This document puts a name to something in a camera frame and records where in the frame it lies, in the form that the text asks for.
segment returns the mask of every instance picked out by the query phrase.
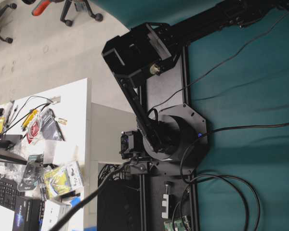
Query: white table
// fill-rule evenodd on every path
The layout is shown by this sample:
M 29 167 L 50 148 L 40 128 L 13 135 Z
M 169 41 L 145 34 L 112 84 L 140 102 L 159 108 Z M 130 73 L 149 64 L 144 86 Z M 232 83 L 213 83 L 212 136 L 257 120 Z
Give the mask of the white table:
M 77 191 L 81 199 L 89 194 L 89 176 L 90 176 L 90 132 L 91 132 L 91 96 L 88 79 L 82 79 L 70 84 L 47 90 L 38 94 L 47 98 L 56 96 L 61 97 L 61 102 L 51 105 L 54 114 L 67 120 L 67 125 L 60 125 L 65 141 L 54 141 L 52 151 L 54 152 L 53 163 L 60 165 L 77 160 L 81 168 L 85 187 Z M 16 100 L 14 107 L 18 109 L 25 103 L 27 97 Z M 34 98 L 28 101 L 26 106 L 20 112 L 18 119 L 24 116 L 28 111 L 36 106 L 46 103 L 45 99 Z M 23 134 L 21 124 L 17 124 L 7 134 Z M 84 207 L 78 211 L 69 222 L 69 231 L 82 231 L 88 219 L 89 208 Z M 13 223 L 13 219 L 5 218 L 4 222 Z

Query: small box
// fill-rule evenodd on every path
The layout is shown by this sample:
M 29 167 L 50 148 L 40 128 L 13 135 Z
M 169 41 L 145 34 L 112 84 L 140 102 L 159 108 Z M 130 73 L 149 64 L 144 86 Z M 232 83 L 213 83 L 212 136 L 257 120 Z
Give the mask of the small box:
M 44 219 L 41 231 L 48 231 L 52 228 L 70 209 L 70 205 L 60 203 L 55 200 L 47 200 L 45 202 Z M 65 224 L 60 231 L 67 231 L 68 223 Z
M 42 203 L 39 199 L 18 196 L 15 205 L 13 231 L 38 231 Z

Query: teal cloth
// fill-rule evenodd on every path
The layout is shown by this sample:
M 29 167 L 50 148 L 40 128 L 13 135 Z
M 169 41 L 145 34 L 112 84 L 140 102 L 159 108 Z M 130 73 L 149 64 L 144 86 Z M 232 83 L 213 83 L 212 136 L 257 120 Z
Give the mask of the teal cloth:
M 143 22 L 173 25 L 220 1 L 93 2 L 131 28 Z M 272 10 L 248 28 L 225 28 L 192 43 L 191 81 L 266 31 L 284 13 Z M 289 15 L 269 35 L 193 85 L 191 98 L 193 108 L 209 121 L 210 129 L 289 122 Z M 261 200 L 258 230 L 289 231 L 289 127 L 222 131 L 210 136 L 210 146 L 199 171 L 213 170 L 248 180 Z M 236 185 L 248 198 L 249 230 L 253 230 L 255 201 L 246 186 Z M 243 230 L 244 207 L 233 189 L 218 180 L 203 182 L 198 188 L 201 230 Z

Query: black keyboard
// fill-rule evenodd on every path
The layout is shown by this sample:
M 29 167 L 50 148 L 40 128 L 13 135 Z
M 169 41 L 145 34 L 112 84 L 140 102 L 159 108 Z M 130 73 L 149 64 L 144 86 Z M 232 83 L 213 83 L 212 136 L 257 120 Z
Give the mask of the black keyboard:
M 24 196 L 24 192 L 17 190 L 17 183 L 13 180 L 0 178 L 0 205 L 15 211 L 17 196 Z

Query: wire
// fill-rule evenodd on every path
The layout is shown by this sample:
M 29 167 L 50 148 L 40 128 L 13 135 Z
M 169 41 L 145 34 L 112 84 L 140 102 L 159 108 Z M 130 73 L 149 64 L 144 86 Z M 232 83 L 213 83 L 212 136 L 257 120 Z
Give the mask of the wire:
M 158 122 L 158 111 L 155 109 L 155 108 L 151 108 L 149 111 L 148 111 L 148 116 L 151 114 L 151 112 L 154 112 L 154 116 L 155 116 L 155 121 Z
M 184 190 L 183 192 L 183 195 L 181 197 L 181 200 L 179 201 L 179 212 L 180 212 L 180 218 L 181 218 L 181 222 L 183 223 L 183 226 L 185 228 L 185 230 L 189 230 L 184 222 L 184 219 L 183 219 L 183 212 L 182 212 L 182 203 L 183 203 L 183 200 L 184 200 L 184 194 L 186 192 L 186 190 L 188 189 L 188 187 Z
M 288 123 L 284 123 L 284 124 L 274 124 L 274 125 L 249 125 L 249 126 L 236 126 L 236 127 L 225 127 L 225 128 L 219 128 L 219 129 L 215 129 L 215 130 L 212 130 L 212 131 L 208 131 L 207 133 L 204 133 L 202 134 L 200 137 L 198 137 L 196 140 L 194 140 L 194 142 L 192 142 L 184 151 L 184 154 L 182 156 L 182 159 L 181 159 L 181 162 L 180 162 L 180 176 L 182 178 L 182 180 L 189 184 L 190 182 L 187 181 L 185 178 L 184 178 L 184 175 L 183 175 L 183 163 L 184 163 L 184 160 L 190 155 L 187 154 L 188 153 L 188 150 L 194 146 L 195 143 L 197 143 L 200 139 L 202 139 L 203 137 L 206 137 L 206 136 L 209 136 L 215 132 L 219 132 L 219 131 L 226 131 L 226 130 L 236 130 L 236 129 L 251 129 L 251 128 L 281 128 L 281 127 L 286 127 L 286 126 L 289 126 L 289 122 Z
M 176 204 L 176 206 L 173 209 L 173 213 L 172 213 L 172 230 L 175 230 L 175 226 L 174 226 L 174 215 L 175 215 L 175 211 L 177 210 L 177 207 L 179 206 L 180 201 Z
M 166 103 L 167 101 L 169 101 L 173 96 L 175 96 L 177 93 L 183 91 L 184 89 L 190 87 L 191 85 L 197 83 L 198 81 L 200 81 L 202 78 L 204 78 L 205 76 L 207 76 L 209 73 L 211 73 L 213 70 L 215 70 L 216 68 L 218 68 L 219 66 L 225 64 L 226 62 L 232 60 L 233 58 L 237 57 L 243 50 L 245 47 L 247 47 L 249 44 L 251 44 L 252 42 L 256 41 L 257 39 L 264 37 L 266 35 L 268 35 L 273 29 L 274 27 L 281 21 L 283 20 L 289 13 L 286 13 L 284 15 L 282 15 L 267 31 L 257 35 L 256 37 L 254 37 L 253 39 L 247 41 L 234 55 L 230 56 L 229 58 L 225 59 L 224 61 L 218 63 L 217 65 L 215 65 L 213 68 L 211 68 L 208 72 L 206 72 L 205 74 L 203 74 L 202 76 L 200 76 L 199 78 L 195 79 L 193 82 L 191 82 L 190 84 L 186 85 L 185 87 L 177 90 L 174 94 L 172 94 L 168 99 L 166 99 L 165 101 L 153 106 L 152 108 L 158 107 L 163 105 L 164 103 Z
M 39 108 L 39 107 L 42 107 L 44 105 L 47 105 L 47 104 L 50 104 L 50 103 L 43 103 L 39 106 L 37 106 L 36 108 L 34 108 L 33 110 Z M 15 122 L 12 126 L 9 127 L 9 129 L 7 129 L 5 132 L 1 133 L 0 136 L 2 136 L 3 134 L 7 133 L 9 130 L 11 130 L 16 124 L 18 124 L 22 119 L 24 119 L 25 117 L 27 117 L 29 114 L 31 114 L 32 112 L 28 112 L 27 114 L 25 114 L 22 118 L 20 118 L 17 122 Z
M 260 221 L 260 215 L 261 215 L 261 208 L 260 208 L 260 200 L 259 200 L 259 197 L 257 195 L 257 192 L 256 190 L 254 189 L 254 187 L 248 183 L 246 180 L 240 178 L 240 177 L 235 177 L 235 176 L 230 176 L 230 175 L 218 175 L 218 177 L 220 178 L 229 178 L 229 179 L 233 179 L 233 180 L 238 180 L 242 183 L 244 183 L 245 185 L 247 185 L 249 187 L 249 189 L 252 191 L 254 197 L 255 197 L 255 200 L 256 200 L 256 204 L 257 204 L 257 218 L 256 218 L 256 222 L 255 222 L 255 226 L 254 226 L 254 231 L 256 231 L 258 229 L 258 226 L 259 226 L 259 221 Z M 215 179 L 215 177 L 208 177 L 204 180 L 198 180 L 197 183 L 202 183 L 204 181 L 208 181 L 208 180 L 213 180 Z M 180 216 L 181 216 L 181 220 L 182 220 L 182 223 L 184 223 L 183 221 L 183 216 L 182 216 L 182 198 L 181 200 L 178 202 L 179 206 L 180 206 Z M 173 211 L 173 215 L 172 215 L 172 222 L 174 222 L 174 213 L 175 213 L 175 210 L 177 209 L 177 206 L 174 208 L 174 211 Z
M 103 180 L 103 182 L 99 185 L 97 190 L 92 192 L 88 197 L 83 199 L 77 205 L 72 207 L 49 231 L 59 231 L 67 222 L 71 219 L 71 217 L 82 207 L 84 207 L 87 203 L 89 203 L 93 198 L 95 198 L 106 186 L 108 180 L 113 176 L 118 174 L 120 171 L 124 169 L 126 165 L 131 163 L 132 159 L 128 162 L 123 163 L 117 170 L 112 171 L 108 174 L 108 176 Z
M 26 102 L 24 103 L 24 105 L 19 109 L 19 111 L 17 112 L 15 118 L 13 119 L 13 121 L 11 121 L 10 124 L 12 124 L 12 123 L 16 120 L 16 118 L 18 117 L 20 111 L 24 108 L 24 106 L 27 104 L 27 102 L 28 102 L 31 98 L 33 98 L 33 97 L 34 97 L 34 98 L 42 98 L 42 99 L 46 99 L 46 100 L 49 100 L 50 102 L 53 103 L 53 101 L 52 101 L 51 99 L 48 99 L 48 98 L 46 98 L 46 97 L 38 96 L 38 95 L 31 95 L 30 97 L 28 97 L 28 99 L 26 100 Z
M 242 201 L 243 201 L 243 204 L 244 204 L 244 209 L 245 209 L 245 224 L 244 224 L 244 231 L 247 231 L 248 230 L 248 224 L 249 224 L 249 219 L 250 219 L 250 211 L 249 211 L 249 207 L 248 207 L 248 204 L 247 204 L 247 200 L 244 196 L 244 194 L 231 182 L 229 182 L 228 180 L 224 179 L 223 177 L 221 176 L 217 176 L 217 175 L 213 175 L 213 174 L 200 174 L 194 178 L 191 179 L 190 183 L 186 186 L 186 188 L 184 189 L 184 192 L 182 194 L 182 197 L 181 197 L 181 200 L 180 200 L 180 205 L 182 207 L 182 198 L 184 197 L 184 194 L 185 194 L 185 191 L 188 189 L 188 187 L 194 183 L 194 181 L 196 181 L 197 179 L 199 178 L 203 178 L 203 177 L 208 177 L 208 178 L 214 178 L 214 179 L 218 179 L 218 180 L 222 180 L 224 181 L 225 183 L 227 183 L 229 186 L 231 186 L 241 197 Z

